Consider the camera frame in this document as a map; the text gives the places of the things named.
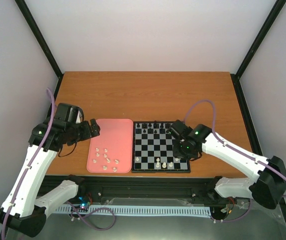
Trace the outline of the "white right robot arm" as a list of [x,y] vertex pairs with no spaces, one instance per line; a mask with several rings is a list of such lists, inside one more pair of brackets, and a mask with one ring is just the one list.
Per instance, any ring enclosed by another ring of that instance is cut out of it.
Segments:
[[203,124],[191,128],[175,121],[167,131],[173,138],[173,155],[178,159],[197,160],[203,154],[214,156],[242,172],[244,178],[219,177],[214,194],[222,197],[253,199],[266,209],[275,209],[286,191],[284,161],[249,152]]

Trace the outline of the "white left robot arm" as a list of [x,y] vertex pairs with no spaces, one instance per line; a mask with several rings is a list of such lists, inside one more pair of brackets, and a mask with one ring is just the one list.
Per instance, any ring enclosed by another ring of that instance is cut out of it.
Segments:
[[84,119],[83,110],[60,103],[42,123],[33,128],[23,166],[15,184],[0,206],[2,227],[16,230],[28,237],[37,236],[47,218],[65,202],[86,198],[87,188],[82,177],[69,175],[57,187],[38,197],[45,174],[63,146],[98,137],[100,127],[93,118]]

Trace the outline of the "black white chess board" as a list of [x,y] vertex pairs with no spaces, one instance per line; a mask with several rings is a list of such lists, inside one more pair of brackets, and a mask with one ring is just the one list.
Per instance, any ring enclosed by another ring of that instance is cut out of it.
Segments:
[[[173,156],[174,138],[166,134],[135,134],[133,132],[132,173],[190,173],[190,163]],[[156,167],[156,159],[160,158],[160,166]]]

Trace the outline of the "row of black chess pieces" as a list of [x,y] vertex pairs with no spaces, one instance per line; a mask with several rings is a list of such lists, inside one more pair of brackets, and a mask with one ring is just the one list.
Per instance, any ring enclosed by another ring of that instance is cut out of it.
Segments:
[[166,134],[173,121],[136,121],[133,131],[135,134]]

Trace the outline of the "green circuit board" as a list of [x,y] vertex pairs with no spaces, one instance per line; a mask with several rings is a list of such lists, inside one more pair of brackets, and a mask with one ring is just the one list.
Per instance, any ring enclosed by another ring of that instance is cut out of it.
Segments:
[[83,202],[80,204],[79,207],[81,210],[87,210],[90,207],[90,205],[91,205],[90,202]]

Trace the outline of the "pink plastic tray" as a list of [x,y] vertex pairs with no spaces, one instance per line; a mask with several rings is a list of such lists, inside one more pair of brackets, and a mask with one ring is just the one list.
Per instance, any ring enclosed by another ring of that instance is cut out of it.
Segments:
[[[92,174],[126,174],[132,169],[133,129],[130,119],[98,119],[100,135],[90,140],[86,168]],[[107,163],[104,154],[110,159]]]

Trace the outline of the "black right frame post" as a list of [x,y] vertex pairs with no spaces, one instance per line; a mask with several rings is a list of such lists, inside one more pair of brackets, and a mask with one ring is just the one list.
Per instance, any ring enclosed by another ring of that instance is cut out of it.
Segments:
[[254,55],[256,54],[256,52],[259,49],[262,42],[264,41],[265,37],[267,36],[269,30],[273,26],[275,20],[277,19],[278,15],[282,11],[285,4],[286,4],[286,0],[276,0],[275,1],[273,7],[271,8],[269,14],[266,17],[264,23],[262,24],[259,32],[257,33],[254,41],[252,42],[249,50],[247,51],[243,61],[241,62],[238,70],[235,73],[235,76],[238,80],[240,80],[242,75],[245,73],[247,67],[249,66]]

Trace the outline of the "black frame post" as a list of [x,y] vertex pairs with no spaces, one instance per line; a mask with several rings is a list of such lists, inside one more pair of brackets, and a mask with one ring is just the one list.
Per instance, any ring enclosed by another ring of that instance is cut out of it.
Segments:
[[247,51],[243,61],[241,62],[238,70],[235,73],[235,76],[238,80],[240,80],[242,75],[245,73],[247,67],[249,66],[254,55],[256,54],[256,52],[259,49],[262,42],[264,41],[265,37],[267,36],[269,30],[273,26],[275,20],[277,19],[278,15],[282,11],[285,4],[286,4],[286,0],[276,0],[275,1],[273,7],[271,8],[269,14],[266,17],[264,23],[262,24],[259,32],[257,33],[254,41],[252,42],[249,50]]
[[26,23],[28,24],[31,32],[33,33],[36,41],[38,42],[41,50],[43,51],[48,63],[50,64],[52,70],[54,71],[58,79],[62,79],[64,74],[62,73],[57,61],[55,60],[52,51],[50,50],[35,18],[33,17],[27,3],[25,0],[14,0],[18,9],[20,10],[22,16],[24,17]]

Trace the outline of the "black left frame post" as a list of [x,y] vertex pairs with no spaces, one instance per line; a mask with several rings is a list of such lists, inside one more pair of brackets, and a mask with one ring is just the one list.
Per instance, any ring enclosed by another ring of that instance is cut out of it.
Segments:
[[38,42],[41,50],[43,51],[48,63],[50,64],[52,70],[54,71],[58,79],[62,79],[64,74],[62,73],[57,61],[55,60],[52,51],[50,50],[35,18],[33,17],[27,3],[25,0],[14,0],[18,9],[20,10],[22,16],[24,17],[26,23],[28,24],[31,32],[33,33],[36,41]]

